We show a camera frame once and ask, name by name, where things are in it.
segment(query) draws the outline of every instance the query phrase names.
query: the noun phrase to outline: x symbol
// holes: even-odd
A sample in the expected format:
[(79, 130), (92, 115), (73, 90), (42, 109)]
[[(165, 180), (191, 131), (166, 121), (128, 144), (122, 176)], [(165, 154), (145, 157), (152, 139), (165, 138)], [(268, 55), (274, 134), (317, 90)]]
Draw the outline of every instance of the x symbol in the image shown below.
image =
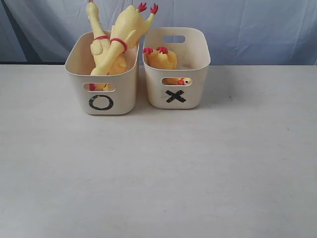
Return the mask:
[(185, 102), (186, 99), (182, 98), (180, 95), (182, 95), (184, 92), (182, 90), (177, 91), (176, 93), (172, 93), (171, 91), (167, 90), (166, 93), (168, 95), (170, 95), (170, 98), (167, 99), (167, 102), (170, 103), (171, 101), (173, 101), (174, 99), (177, 99), (180, 102)]

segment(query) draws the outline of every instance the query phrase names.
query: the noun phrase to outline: white table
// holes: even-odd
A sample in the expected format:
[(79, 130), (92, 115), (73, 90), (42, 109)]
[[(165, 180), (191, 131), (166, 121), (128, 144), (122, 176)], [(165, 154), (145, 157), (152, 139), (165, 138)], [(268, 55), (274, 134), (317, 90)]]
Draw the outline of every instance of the white table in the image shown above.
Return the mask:
[(314, 66), (211, 66), (183, 111), (141, 80), (123, 116), (82, 112), (62, 65), (0, 83), (1, 238), (317, 236)]

